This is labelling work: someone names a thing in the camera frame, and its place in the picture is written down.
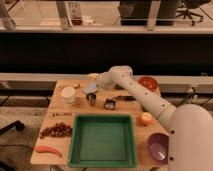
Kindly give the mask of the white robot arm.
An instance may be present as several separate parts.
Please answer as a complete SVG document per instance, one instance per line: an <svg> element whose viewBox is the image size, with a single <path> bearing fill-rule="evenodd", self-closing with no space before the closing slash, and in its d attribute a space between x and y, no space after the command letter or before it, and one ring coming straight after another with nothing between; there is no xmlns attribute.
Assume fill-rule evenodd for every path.
<svg viewBox="0 0 213 171"><path fill-rule="evenodd" d="M89 77L100 88L120 85L168 131L168 171L213 171L213 116L195 104L175 107L132 75L130 66L113 66Z"/></svg>

